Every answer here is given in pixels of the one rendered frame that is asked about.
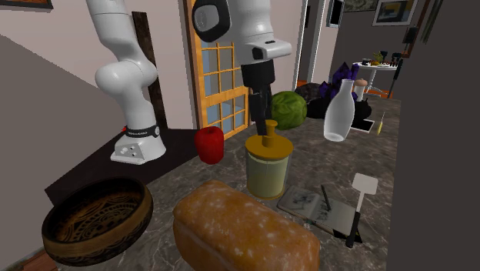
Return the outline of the round white table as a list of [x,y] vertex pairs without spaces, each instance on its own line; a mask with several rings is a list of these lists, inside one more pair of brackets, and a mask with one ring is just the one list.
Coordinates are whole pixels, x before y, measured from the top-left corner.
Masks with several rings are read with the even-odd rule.
[[[398,80],[399,73],[403,64],[402,53],[395,52],[392,54],[392,60],[390,62],[385,61],[385,57],[388,53],[386,51],[380,51],[379,53],[374,54],[374,59],[367,60],[363,59],[362,62],[358,62],[358,67],[360,69],[368,69],[371,71],[370,78],[366,87],[362,88],[362,92],[359,92],[360,89],[356,89],[355,93],[358,96],[358,101],[360,102],[363,99],[363,95],[373,95],[378,97],[386,97],[389,99],[392,95],[392,88],[395,82]],[[392,83],[388,91],[382,91],[373,86],[373,81],[377,71],[395,71]]]

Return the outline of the white tablet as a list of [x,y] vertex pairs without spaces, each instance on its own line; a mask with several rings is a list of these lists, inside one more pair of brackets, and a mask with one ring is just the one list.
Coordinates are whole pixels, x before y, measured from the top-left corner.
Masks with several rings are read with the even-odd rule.
[[370,133],[374,124],[375,121],[370,119],[354,120],[351,125],[351,129],[359,132]]

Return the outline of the brown patterned bowl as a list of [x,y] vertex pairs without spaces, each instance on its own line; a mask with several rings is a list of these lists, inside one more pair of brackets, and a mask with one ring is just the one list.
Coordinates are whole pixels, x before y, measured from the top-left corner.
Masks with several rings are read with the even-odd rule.
[[153,209],[152,194],[137,179],[95,181],[68,195],[45,217],[45,251],[66,266],[103,263],[138,240]]

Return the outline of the white grinder with brown cap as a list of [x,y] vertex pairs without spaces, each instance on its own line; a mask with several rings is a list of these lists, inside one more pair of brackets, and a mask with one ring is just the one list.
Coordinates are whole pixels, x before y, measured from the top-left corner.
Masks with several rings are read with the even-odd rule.
[[365,91],[365,88],[368,86],[368,82],[364,79],[356,79],[354,81],[354,92],[357,95],[357,102],[361,102],[363,99],[363,94]]

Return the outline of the dark wooden plank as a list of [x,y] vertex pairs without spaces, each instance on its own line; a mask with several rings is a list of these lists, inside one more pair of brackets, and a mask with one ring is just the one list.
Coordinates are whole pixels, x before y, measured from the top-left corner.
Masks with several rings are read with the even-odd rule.
[[[138,43],[147,59],[153,64],[155,63],[155,53],[152,45],[152,37],[148,24],[148,16],[146,12],[132,12],[132,20],[135,27],[135,33]],[[162,91],[159,80],[156,79],[149,87],[148,93],[150,101],[153,105],[155,117],[160,129],[167,129],[167,119],[165,115],[165,107],[162,99]]]

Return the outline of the black lumpy object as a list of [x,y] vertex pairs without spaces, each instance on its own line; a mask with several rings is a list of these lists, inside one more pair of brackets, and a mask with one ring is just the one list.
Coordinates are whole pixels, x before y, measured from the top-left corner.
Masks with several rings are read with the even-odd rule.
[[[355,101],[354,120],[361,121],[368,118],[372,114],[372,107],[368,104],[368,100]],[[312,119],[324,119],[327,108],[331,102],[330,98],[318,98],[307,104],[307,116]]]

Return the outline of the red bell pepper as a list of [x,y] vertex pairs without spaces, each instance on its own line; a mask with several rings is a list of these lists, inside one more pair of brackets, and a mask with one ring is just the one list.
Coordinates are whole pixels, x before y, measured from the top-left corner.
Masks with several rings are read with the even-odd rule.
[[195,147],[200,160],[213,165],[224,157],[224,133],[217,126],[208,126],[196,132]]

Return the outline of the wooden door with glass panes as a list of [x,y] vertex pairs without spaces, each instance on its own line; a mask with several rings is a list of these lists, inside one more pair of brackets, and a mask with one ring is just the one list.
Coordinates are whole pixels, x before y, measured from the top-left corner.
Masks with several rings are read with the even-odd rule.
[[195,0],[184,5],[186,42],[195,103],[195,128],[219,127],[226,139],[250,125],[248,89],[242,84],[232,42],[203,42],[192,26]]

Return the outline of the dark robot stand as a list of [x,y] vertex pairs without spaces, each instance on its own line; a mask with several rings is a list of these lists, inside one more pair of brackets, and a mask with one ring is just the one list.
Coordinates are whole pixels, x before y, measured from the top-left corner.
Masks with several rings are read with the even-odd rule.
[[127,176],[147,185],[198,155],[194,142],[196,132],[195,129],[163,129],[161,136],[166,153],[140,166],[110,160],[115,143],[123,135],[119,133],[48,186],[45,193],[56,205],[76,189],[100,179]]

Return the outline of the framed wall picture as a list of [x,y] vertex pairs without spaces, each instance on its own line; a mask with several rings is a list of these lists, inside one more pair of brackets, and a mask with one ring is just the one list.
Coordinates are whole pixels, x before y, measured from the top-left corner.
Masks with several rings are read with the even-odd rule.
[[53,9],[52,0],[0,0],[0,5]]
[[373,26],[409,25],[418,0],[378,0]]
[[344,12],[374,11],[378,0],[345,0]]

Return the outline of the purple crystal cluster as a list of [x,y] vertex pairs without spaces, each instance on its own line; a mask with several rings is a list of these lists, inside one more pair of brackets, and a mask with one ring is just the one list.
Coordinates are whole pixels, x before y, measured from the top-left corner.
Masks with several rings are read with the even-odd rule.
[[358,74],[359,65],[353,64],[349,67],[345,62],[334,72],[330,83],[323,82],[318,90],[320,97],[323,99],[333,99],[342,86],[343,79],[356,80]]

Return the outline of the yellow jar with mustard lid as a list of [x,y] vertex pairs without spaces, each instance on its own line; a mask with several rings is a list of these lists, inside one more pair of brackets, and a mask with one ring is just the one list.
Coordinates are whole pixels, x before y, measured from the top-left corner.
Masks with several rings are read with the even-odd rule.
[[259,199],[276,199],[285,191],[294,146],[275,132],[277,124],[267,119],[266,135],[252,135],[245,142],[247,188]]

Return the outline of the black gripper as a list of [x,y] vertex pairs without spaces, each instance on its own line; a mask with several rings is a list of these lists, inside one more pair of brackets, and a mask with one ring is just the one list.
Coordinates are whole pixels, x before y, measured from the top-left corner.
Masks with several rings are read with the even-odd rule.
[[267,135],[266,120],[272,118],[271,84],[275,81],[273,61],[241,65],[242,80],[248,88],[248,105],[251,120],[259,136]]

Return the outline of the brown bread loaf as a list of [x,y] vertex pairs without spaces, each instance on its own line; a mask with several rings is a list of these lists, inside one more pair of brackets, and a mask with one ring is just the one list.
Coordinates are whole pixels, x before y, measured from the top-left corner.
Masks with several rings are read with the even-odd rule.
[[194,271],[318,271],[320,242],[243,192],[210,180],[173,209],[175,244]]

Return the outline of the white glass bottle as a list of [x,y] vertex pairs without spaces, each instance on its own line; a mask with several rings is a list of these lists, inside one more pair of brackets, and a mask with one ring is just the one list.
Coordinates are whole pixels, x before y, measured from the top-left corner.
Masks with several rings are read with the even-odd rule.
[[324,137],[332,142],[342,142],[351,128],[355,102],[352,97],[352,79],[343,79],[341,88],[331,100],[325,113]]

